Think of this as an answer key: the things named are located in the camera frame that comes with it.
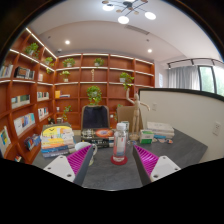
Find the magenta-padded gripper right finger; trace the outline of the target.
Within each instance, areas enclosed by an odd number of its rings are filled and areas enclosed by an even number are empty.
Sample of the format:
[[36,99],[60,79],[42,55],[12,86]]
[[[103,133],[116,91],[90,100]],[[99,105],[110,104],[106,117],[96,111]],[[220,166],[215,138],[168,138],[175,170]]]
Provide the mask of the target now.
[[133,146],[133,156],[143,186],[180,170],[167,156],[158,157],[137,145]]

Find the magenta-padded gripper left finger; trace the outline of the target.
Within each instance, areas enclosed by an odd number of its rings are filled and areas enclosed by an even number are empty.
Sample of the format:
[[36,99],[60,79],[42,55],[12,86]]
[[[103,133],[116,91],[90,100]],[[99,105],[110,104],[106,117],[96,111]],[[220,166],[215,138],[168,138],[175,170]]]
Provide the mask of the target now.
[[94,146],[90,144],[69,156],[59,155],[48,164],[44,170],[81,186],[87,173],[93,152]]

